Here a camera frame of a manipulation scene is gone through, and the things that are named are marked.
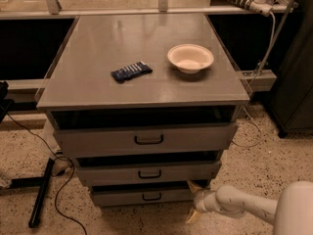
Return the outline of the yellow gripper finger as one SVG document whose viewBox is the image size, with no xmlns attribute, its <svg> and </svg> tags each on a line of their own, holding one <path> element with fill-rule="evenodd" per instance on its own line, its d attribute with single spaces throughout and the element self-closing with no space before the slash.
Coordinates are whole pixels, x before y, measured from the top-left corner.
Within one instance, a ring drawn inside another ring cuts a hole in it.
<svg viewBox="0 0 313 235">
<path fill-rule="evenodd" d="M 190 209 L 188 213 L 188 217 L 186 219 L 187 223 L 193 223 L 195 220 L 197 220 L 201 216 L 201 213 L 195 209 Z"/>
<path fill-rule="evenodd" d="M 192 193 L 196 194 L 197 192 L 204 190 L 205 188 L 208 189 L 208 187 L 201 187 L 199 184 L 192 180 L 188 180 L 187 184 L 189 186 L 189 189 L 191 190 Z"/>
</svg>

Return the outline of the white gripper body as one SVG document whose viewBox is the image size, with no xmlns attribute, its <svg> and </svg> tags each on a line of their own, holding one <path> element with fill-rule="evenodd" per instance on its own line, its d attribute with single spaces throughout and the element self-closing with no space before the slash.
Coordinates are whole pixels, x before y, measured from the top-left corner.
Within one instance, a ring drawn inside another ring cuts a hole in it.
<svg viewBox="0 0 313 235">
<path fill-rule="evenodd" d="M 196 212 L 215 212 L 218 210 L 216 194 L 210 190 L 199 190 L 194 198 L 194 209 Z"/>
</svg>

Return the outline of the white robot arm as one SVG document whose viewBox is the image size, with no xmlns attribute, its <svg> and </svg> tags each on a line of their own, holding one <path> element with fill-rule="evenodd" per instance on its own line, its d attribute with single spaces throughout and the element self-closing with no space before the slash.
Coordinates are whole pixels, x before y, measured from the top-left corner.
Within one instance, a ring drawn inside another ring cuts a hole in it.
<svg viewBox="0 0 313 235">
<path fill-rule="evenodd" d="M 194 205 L 188 215 L 193 222 L 200 214 L 216 212 L 241 218 L 246 212 L 273 226 L 273 235 L 313 235 L 313 183 L 291 183 L 278 200 L 245 193 L 231 185 L 216 191 L 202 188 L 194 181 L 188 186 L 194 194 Z"/>
</svg>

